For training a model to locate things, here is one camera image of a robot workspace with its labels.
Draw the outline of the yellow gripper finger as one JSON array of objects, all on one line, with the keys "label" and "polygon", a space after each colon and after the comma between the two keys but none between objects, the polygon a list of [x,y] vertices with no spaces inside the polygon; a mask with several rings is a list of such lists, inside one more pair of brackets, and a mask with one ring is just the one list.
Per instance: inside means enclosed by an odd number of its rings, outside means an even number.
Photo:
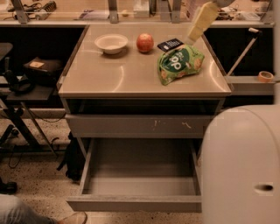
[{"label": "yellow gripper finger", "polygon": [[185,42],[188,45],[193,45],[210,27],[211,23],[218,17],[218,9],[215,2],[207,2],[197,8],[186,34]]}]

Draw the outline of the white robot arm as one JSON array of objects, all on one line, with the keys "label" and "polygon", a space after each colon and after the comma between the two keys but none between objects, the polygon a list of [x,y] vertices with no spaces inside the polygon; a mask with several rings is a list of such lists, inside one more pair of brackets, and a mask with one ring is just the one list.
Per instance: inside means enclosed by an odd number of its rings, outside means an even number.
[{"label": "white robot arm", "polygon": [[203,224],[280,224],[280,0],[273,0],[274,103],[231,108],[201,145]]}]

